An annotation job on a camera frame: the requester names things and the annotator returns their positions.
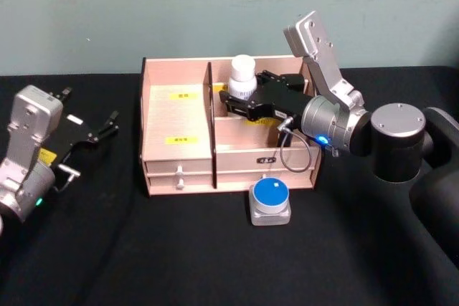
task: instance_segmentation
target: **white pill bottle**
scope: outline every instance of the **white pill bottle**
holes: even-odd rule
[[[248,100],[256,89],[255,59],[245,54],[237,55],[231,61],[228,93],[241,100]]]

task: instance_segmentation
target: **white bottle cap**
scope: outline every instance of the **white bottle cap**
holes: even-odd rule
[[[246,82],[255,76],[255,59],[249,55],[237,55],[231,61],[231,78]]]

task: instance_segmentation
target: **drawer knob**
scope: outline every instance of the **drawer knob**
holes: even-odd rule
[[[183,175],[184,175],[184,169],[181,167],[181,165],[177,166],[177,171],[175,171],[175,176],[182,177]]]
[[[177,189],[182,190],[183,188],[185,188],[185,182],[183,178],[180,178],[179,182],[177,183]]]

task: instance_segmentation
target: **wooden organizer box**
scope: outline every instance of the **wooden organizer box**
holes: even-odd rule
[[[313,188],[321,149],[313,141],[311,167],[290,172],[279,158],[279,123],[252,123],[230,114],[218,92],[226,87],[231,57],[144,59],[141,91],[141,162],[150,195],[246,191],[263,174],[282,179],[289,188]],[[311,76],[301,58],[256,57],[256,72],[302,73],[312,95]],[[284,148],[292,168],[308,162],[297,138]],[[260,163],[260,158],[272,158]]]

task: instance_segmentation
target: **blue button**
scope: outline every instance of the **blue button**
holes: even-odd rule
[[[280,179],[260,179],[253,187],[253,195],[261,204],[278,206],[288,199],[288,188]]]

